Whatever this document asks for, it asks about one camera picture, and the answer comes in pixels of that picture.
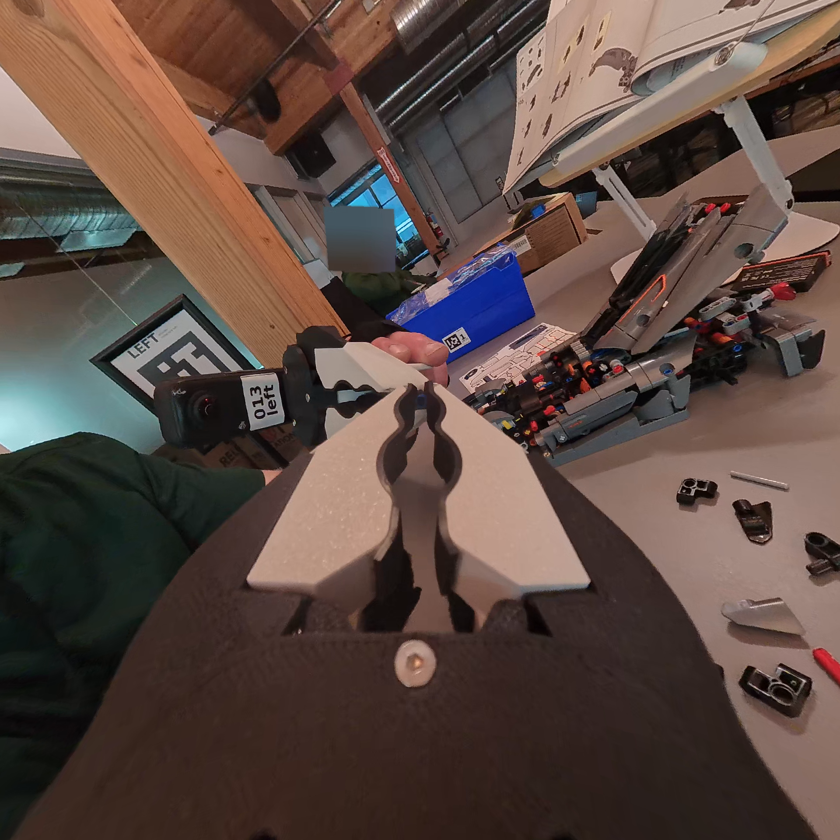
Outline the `instruction booklet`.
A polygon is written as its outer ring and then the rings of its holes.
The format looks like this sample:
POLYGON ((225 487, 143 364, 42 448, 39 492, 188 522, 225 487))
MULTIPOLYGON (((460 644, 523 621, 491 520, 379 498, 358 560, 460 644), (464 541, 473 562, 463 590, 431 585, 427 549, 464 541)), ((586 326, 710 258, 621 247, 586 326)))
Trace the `instruction booklet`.
POLYGON ((580 139, 730 43, 761 43, 827 1, 552 2, 516 58, 505 193, 580 139))

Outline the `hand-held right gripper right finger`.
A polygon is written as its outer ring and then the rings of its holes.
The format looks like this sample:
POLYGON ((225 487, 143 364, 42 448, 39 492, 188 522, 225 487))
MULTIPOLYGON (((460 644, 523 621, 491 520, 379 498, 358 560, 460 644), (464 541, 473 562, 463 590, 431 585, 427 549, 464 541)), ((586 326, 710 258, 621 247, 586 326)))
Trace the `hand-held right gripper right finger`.
POLYGON ((433 465, 444 487, 434 556, 454 629, 475 629, 501 602, 591 585, 526 452, 436 385, 433 465))

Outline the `silver ventilation duct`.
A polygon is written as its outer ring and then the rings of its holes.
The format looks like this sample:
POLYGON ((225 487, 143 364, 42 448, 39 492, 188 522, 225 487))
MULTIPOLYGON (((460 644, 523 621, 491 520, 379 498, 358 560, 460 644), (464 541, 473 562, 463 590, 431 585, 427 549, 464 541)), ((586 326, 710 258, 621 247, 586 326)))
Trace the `silver ventilation duct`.
POLYGON ((410 54, 467 1, 399 1, 392 21, 403 52, 410 54))

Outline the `scattered loose lego pieces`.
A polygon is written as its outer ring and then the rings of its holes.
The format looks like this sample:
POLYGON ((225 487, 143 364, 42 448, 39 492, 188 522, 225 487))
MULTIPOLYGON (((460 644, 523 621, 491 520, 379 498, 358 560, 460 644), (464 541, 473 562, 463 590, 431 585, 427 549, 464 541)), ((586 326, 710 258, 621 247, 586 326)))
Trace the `scattered loose lego pieces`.
MULTIPOLYGON (((718 484, 709 479, 685 478, 676 492, 676 502, 683 508, 693 507, 699 499, 712 500, 718 495, 718 484)), ((769 501, 750 502, 738 499, 732 509, 744 535, 757 545, 764 545, 773 536, 773 513, 769 501)), ((839 545, 821 532, 808 532, 804 547, 811 558, 806 571, 812 578, 838 572, 839 545)), ((797 637, 805 629, 790 607, 780 597, 762 600, 742 599, 725 602, 721 614, 731 625, 797 637)), ((812 678, 786 664, 777 664, 770 674, 747 666, 738 681, 742 691, 766 707, 788 717, 798 718, 812 693, 812 678)))

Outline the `blue bin with square tag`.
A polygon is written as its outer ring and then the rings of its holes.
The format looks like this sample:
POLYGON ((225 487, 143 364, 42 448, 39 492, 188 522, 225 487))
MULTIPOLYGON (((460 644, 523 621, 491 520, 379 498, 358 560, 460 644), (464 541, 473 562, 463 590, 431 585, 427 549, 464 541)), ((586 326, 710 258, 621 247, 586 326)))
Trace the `blue bin with square tag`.
POLYGON ((457 292, 405 324, 443 343, 454 361, 533 317, 534 308, 524 280, 515 286, 489 286, 485 281, 457 292))

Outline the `white sticker sheet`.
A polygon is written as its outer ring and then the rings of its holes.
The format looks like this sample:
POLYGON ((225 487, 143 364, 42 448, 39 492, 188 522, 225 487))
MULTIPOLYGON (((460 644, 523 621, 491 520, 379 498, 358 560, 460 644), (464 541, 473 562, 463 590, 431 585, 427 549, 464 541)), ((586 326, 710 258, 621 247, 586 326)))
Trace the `white sticker sheet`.
POLYGON ((519 384, 523 381, 524 372, 538 364, 541 355, 575 335, 561 327, 541 322, 463 374, 459 380, 468 394, 482 392, 495 381, 519 384))

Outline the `cardboard box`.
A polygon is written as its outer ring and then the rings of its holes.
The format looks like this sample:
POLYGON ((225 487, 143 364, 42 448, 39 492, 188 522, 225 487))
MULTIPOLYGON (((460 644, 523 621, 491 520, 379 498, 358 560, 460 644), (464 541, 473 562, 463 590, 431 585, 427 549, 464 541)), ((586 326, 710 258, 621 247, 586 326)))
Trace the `cardboard box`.
POLYGON ((539 196, 525 202, 509 226, 480 246, 474 257, 501 245, 517 257, 524 277, 569 253, 588 239, 572 192, 539 196))

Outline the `black battery pack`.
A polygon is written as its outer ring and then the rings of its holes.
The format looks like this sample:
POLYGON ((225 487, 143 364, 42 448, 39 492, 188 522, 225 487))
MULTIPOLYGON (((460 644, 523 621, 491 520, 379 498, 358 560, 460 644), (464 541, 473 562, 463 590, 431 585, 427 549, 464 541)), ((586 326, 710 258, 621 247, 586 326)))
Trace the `black battery pack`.
POLYGON ((832 262, 831 251, 825 249, 745 266, 728 285, 728 289, 733 295, 755 294, 786 284, 795 293, 805 293, 813 288, 832 262))

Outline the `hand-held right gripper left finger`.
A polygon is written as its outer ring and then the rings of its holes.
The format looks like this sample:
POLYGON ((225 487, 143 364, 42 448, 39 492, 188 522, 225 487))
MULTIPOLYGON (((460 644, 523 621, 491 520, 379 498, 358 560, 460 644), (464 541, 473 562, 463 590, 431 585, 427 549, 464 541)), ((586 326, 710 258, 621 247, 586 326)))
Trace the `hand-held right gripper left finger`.
POLYGON ((363 627, 404 627, 418 603, 393 485, 421 420, 421 388, 386 394, 313 450, 248 586, 358 613, 363 627))

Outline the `black wall speaker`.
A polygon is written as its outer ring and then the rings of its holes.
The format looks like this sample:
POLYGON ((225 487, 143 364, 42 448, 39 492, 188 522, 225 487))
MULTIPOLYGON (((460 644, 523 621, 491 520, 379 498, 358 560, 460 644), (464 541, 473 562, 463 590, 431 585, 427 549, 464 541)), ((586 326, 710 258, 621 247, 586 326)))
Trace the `black wall speaker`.
POLYGON ((285 152, 285 157, 297 177, 318 180, 335 164, 336 160, 319 131, 304 133, 285 152))

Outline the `grey lego car model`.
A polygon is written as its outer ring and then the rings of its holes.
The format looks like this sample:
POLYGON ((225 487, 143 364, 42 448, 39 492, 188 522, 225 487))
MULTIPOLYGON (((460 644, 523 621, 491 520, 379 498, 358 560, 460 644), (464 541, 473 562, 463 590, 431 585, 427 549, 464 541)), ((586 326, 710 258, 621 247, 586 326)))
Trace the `grey lego car model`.
POLYGON ((582 332, 464 402, 561 466, 687 419, 691 393, 736 385, 754 349, 772 350, 787 377, 816 368, 825 331, 774 309, 795 289, 724 283, 767 270, 759 259, 789 216, 765 185, 736 204, 682 196, 582 332))

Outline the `white book stand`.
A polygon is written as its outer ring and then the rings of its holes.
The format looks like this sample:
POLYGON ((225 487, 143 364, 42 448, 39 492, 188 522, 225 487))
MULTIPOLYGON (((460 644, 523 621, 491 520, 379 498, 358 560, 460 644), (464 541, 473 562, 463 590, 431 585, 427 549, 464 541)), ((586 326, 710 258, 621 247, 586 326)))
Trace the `white book stand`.
MULTIPOLYGON (((837 38, 838 36, 824 47, 831 45, 837 38)), ((726 45, 712 56, 724 59, 725 54, 723 50, 736 45, 726 45)), ((824 47, 819 49, 813 58, 803 62, 811 62, 811 60, 815 59, 823 51, 824 47)), ((836 224, 825 223, 813 217, 803 216, 792 211, 795 200, 793 198, 791 184, 777 163, 768 141, 763 136, 758 120, 751 111, 746 99, 748 94, 761 91, 768 87, 772 81, 787 81, 791 69, 799 65, 793 66, 786 72, 772 78, 764 87, 726 101, 719 108, 714 109, 714 111, 722 115, 726 125, 734 132, 742 151, 745 153, 758 177, 759 183, 769 189, 770 196, 778 207, 782 208, 789 216, 793 216, 794 233, 783 234, 782 246, 771 247, 772 258, 795 255, 795 251, 793 250, 794 245, 803 245, 806 249, 813 247, 820 248, 827 245, 838 234, 838 226, 836 224)), ((553 166, 559 153, 552 155, 553 166)), ((645 211, 637 203, 637 200, 632 197, 628 188, 618 178, 611 166, 611 161, 603 163, 591 171, 597 182, 607 190, 615 204, 636 228, 642 240, 647 242, 654 235, 656 225, 646 215, 645 211)))

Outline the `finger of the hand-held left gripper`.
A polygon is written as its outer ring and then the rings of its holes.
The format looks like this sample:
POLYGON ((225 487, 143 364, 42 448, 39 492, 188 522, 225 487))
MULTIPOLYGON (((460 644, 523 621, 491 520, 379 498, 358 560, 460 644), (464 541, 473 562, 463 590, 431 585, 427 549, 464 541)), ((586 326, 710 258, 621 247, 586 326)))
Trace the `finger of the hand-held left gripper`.
POLYGON ((374 404, 393 391, 383 392, 370 387, 337 387, 324 391, 323 431, 326 436, 334 436, 345 428, 359 414, 368 411, 374 404))
POLYGON ((388 393, 414 385, 422 391, 428 382, 416 367, 371 343, 349 342, 341 348, 317 348, 314 360, 318 378, 329 390, 388 393))

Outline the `clear bag with white strip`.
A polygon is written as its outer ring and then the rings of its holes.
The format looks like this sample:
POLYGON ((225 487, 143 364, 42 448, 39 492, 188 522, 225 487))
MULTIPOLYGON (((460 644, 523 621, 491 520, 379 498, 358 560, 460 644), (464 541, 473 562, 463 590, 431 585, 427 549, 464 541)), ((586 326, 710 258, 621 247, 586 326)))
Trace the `clear bag with white strip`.
POLYGON ((501 285, 502 288, 515 286, 522 281, 518 256, 512 248, 495 245, 483 251, 431 286, 412 294, 390 313, 389 319, 405 324, 457 292, 484 281, 491 287, 501 285))

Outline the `person's left hand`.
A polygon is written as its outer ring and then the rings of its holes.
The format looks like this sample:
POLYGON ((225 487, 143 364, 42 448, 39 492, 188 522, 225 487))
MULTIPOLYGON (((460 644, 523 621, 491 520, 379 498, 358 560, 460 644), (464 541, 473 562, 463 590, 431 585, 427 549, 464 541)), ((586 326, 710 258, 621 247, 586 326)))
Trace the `person's left hand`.
POLYGON ((448 349, 421 333, 397 331, 373 339, 374 347, 383 350, 399 361, 412 365, 429 381, 448 386, 448 349))

